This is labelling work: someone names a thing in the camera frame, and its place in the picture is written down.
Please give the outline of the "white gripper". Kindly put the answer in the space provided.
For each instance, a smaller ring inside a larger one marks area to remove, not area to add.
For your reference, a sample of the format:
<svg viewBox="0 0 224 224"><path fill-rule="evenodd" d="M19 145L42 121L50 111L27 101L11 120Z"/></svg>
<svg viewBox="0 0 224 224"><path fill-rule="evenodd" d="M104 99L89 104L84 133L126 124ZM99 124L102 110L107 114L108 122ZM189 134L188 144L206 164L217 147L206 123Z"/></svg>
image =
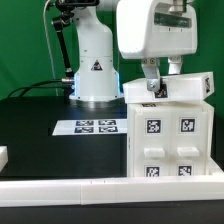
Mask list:
<svg viewBox="0 0 224 224"><path fill-rule="evenodd" d="M117 5L119 51L125 59L142 59L148 91L160 90L158 58L169 57L168 74L180 74L180 55L197 50L195 9L188 4L185 12L177 10L175 0L120 0Z"/></svg>

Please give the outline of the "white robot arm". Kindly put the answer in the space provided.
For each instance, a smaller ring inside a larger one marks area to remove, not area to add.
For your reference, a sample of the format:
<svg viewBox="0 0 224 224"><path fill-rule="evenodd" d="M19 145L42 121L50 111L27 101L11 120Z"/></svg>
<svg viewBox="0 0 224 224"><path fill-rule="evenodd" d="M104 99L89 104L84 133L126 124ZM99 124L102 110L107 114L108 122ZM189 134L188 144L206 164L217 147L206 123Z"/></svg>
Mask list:
<svg viewBox="0 0 224 224"><path fill-rule="evenodd" d="M79 69L70 98L106 103L123 96L113 65L113 44L125 59L140 59L146 88L161 88L159 60L193 54L197 49L193 0L100 0L74 10Z"/></svg>

